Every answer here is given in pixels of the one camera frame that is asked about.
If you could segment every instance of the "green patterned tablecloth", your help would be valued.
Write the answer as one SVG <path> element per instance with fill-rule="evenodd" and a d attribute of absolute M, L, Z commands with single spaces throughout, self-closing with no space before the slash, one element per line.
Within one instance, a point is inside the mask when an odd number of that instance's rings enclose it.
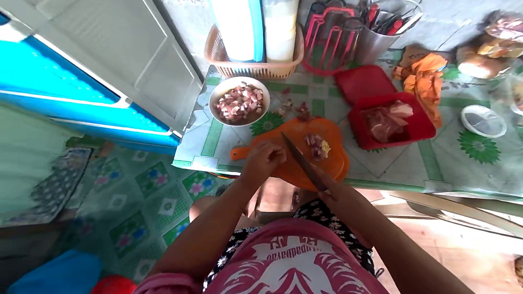
<path fill-rule="evenodd" d="M 386 52 L 377 65 L 387 74 L 400 61 L 401 50 Z M 315 76 L 298 67 L 285 80 L 263 81 L 270 91 L 269 111 L 291 98 L 294 105 L 303 101 L 312 114 L 337 123 L 344 136 L 350 158 L 346 182 L 362 188 L 423 192 L 474 192 L 479 197 L 520 199 L 523 195 L 523 129 L 515 122 L 520 116 L 496 102 L 491 92 L 496 82 L 486 82 L 461 74 L 454 65 L 444 69 L 439 109 L 443 127 L 430 140 L 406 146 L 366 151 L 360 149 L 347 120 L 350 106 L 334 85 L 332 77 Z M 225 126 L 209 112 L 209 96 L 222 76 L 209 68 L 191 120 L 174 156 L 173 165 L 181 168 L 237 175 L 245 160 L 232 161 L 229 152 L 250 145 L 253 136 L 271 130 L 294 118 L 267 113 L 250 127 Z M 401 91 L 401 82 L 393 81 Z M 462 125 L 459 114 L 472 104 L 490 107 L 507 122 L 507 133 L 497 139 L 473 134 Z"/>

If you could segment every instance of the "orange cutting board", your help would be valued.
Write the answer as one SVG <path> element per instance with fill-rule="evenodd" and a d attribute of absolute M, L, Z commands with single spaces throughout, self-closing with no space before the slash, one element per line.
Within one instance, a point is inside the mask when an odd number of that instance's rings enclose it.
<path fill-rule="evenodd" d="M 287 150 L 287 161 L 280 164 L 271 176 L 281 178 L 285 182 L 293 184 L 301 189 L 317 191 L 316 187 L 314 187 L 298 162 L 292 158 L 280 132 L 283 132 L 287 137 L 289 137 L 292 143 L 303 152 L 303 155 L 310 163 L 314 163 L 338 182 L 341 182 L 345 178 L 345 175 L 349 170 L 349 157 L 343 149 L 342 134 L 336 124 L 324 118 L 317 118 L 307 122 L 299 121 L 296 118 L 286 121 L 276 129 L 254 137 L 249 147 L 234 148 L 231 150 L 231 159 L 245 159 L 253 146 L 262 141 L 270 141 Z M 311 133 L 318 134 L 327 141 L 331 147 L 331 150 L 328 153 L 328 158 L 318 162 L 312 159 L 311 148 L 307 145 L 304 139 L 307 134 Z"/>

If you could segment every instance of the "red lid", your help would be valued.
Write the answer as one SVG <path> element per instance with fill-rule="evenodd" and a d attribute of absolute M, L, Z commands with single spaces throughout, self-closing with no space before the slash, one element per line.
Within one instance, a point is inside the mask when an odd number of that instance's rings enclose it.
<path fill-rule="evenodd" d="M 334 79 L 345 100 L 352 105 L 360 98 L 397 92 L 383 69 L 373 64 L 339 72 L 334 75 Z"/>

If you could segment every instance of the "knee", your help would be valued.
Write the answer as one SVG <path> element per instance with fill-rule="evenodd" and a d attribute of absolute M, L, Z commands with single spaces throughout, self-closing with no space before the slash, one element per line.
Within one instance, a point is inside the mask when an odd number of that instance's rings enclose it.
<path fill-rule="evenodd" d="M 189 209 L 189 221 L 192 222 L 198 217 L 205 209 L 216 201 L 215 196 L 203 196 L 196 199 L 191 208 Z"/>

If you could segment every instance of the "orange cloth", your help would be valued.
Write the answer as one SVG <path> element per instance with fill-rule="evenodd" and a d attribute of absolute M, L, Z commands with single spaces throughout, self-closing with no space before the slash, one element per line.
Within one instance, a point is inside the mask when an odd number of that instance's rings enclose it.
<path fill-rule="evenodd" d="M 438 69 L 446 64 L 445 58 L 429 53 L 418 62 L 413 63 L 409 69 L 396 66 L 392 72 L 394 78 L 405 79 L 403 89 L 405 92 L 416 95 L 436 128 L 440 128 L 442 125 L 438 105 L 441 100 L 443 73 L 438 72 Z"/>

